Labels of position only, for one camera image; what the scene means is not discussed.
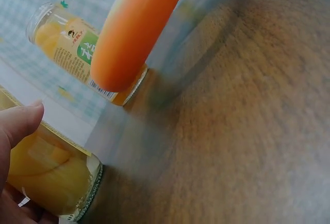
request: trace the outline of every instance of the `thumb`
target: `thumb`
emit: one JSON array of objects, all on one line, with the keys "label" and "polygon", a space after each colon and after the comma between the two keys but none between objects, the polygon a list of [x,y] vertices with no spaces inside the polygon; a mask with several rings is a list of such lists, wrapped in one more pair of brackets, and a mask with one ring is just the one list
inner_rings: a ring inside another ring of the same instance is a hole
[{"label": "thumb", "polygon": [[39,127],[44,113],[41,101],[31,106],[13,107],[0,112],[0,131],[8,138],[11,148]]}]

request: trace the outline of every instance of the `fingernail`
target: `fingernail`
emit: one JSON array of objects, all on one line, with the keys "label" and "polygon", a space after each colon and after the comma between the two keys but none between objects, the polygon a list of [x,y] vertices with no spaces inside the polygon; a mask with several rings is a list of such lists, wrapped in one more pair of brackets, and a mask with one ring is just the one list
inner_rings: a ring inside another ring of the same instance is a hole
[{"label": "fingernail", "polygon": [[42,104],[42,100],[38,99],[38,100],[34,101],[32,104],[30,104],[29,106],[38,107],[41,104]]}]

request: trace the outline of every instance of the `human hand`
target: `human hand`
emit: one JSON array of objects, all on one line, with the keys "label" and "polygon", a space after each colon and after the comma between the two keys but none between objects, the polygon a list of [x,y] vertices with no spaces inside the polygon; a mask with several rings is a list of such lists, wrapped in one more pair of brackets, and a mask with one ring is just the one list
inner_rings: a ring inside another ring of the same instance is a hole
[{"label": "human hand", "polygon": [[58,218],[29,201],[22,207],[18,204],[24,195],[6,183],[10,150],[24,137],[31,135],[39,127],[44,113],[41,101],[31,106],[14,107],[0,111],[0,224],[9,223],[58,223]]}]

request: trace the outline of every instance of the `barcode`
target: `barcode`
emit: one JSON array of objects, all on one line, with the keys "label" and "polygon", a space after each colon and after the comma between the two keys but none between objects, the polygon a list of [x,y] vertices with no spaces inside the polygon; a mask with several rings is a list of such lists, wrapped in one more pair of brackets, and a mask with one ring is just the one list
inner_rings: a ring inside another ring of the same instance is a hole
[{"label": "barcode", "polygon": [[104,97],[106,97],[109,100],[113,100],[116,96],[117,93],[113,92],[108,92],[100,88],[93,80],[90,80],[89,86],[94,88],[96,91],[98,91],[100,94],[102,94]]}]

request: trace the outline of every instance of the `jar label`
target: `jar label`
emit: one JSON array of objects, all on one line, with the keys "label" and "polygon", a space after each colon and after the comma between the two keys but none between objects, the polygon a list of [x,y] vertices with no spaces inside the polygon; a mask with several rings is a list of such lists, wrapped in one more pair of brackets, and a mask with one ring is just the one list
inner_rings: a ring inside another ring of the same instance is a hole
[{"label": "jar label", "polygon": [[86,86],[97,91],[109,101],[113,101],[117,93],[101,89],[90,78],[90,67],[98,32],[81,19],[68,21],[65,31],[59,36],[52,56],[53,61],[76,77]]}]

